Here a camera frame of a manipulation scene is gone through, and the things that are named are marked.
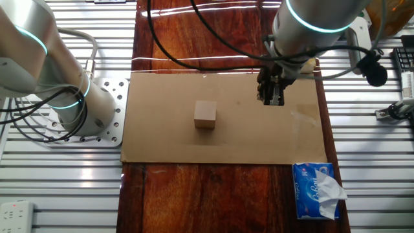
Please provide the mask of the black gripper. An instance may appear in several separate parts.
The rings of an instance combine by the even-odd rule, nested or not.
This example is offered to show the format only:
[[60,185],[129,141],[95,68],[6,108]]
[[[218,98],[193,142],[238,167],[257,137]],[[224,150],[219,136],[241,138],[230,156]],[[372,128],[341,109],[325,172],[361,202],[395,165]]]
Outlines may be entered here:
[[284,106],[283,91],[296,80],[282,77],[283,69],[278,64],[263,65],[257,76],[257,99],[263,101],[264,105]]

